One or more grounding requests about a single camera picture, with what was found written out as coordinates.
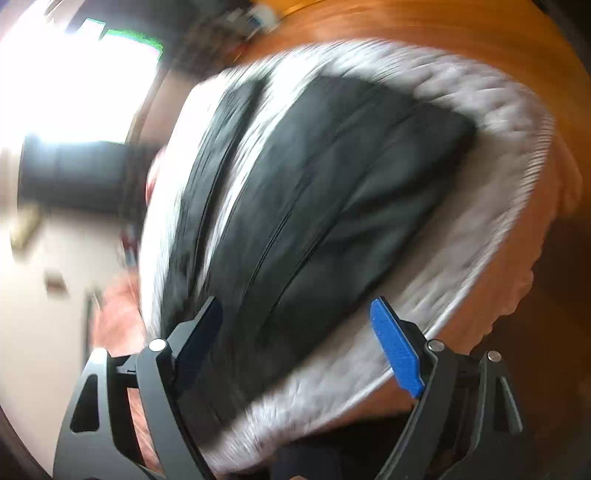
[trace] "bright window light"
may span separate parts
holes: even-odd
[[[161,47],[86,20],[66,34],[38,0],[0,42],[0,146],[27,133],[52,142],[125,142]]]

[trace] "window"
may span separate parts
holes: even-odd
[[[37,2],[0,43],[0,146],[47,141],[125,142],[150,89],[162,46],[88,19],[66,34]]]

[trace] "metal screw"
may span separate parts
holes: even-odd
[[[166,340],[163,338],[156,338],[156,340],[150,342],[148,348],[153,352],[161,352],[166,348]]]
[[[491,362],[500,362],[503,359],[501,354],[496,350],[491,350],[490,352],[488,352],[487,357]]]
[[[431,350],[432,352],[443,352],[443,350],[445,350],[445,343],[437,339],[429,340],[427,346],[429,347],[429,350]]]

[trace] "white wall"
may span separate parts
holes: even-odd
[[[85,292],[121,272],[119,226],[97,216],[56,213],[18,258],[9,244],[10,223],[0,217],[0,404],[51,473],[61,421],[82,371]],[[48,270],[63,275],[67,297],[47,295]]]

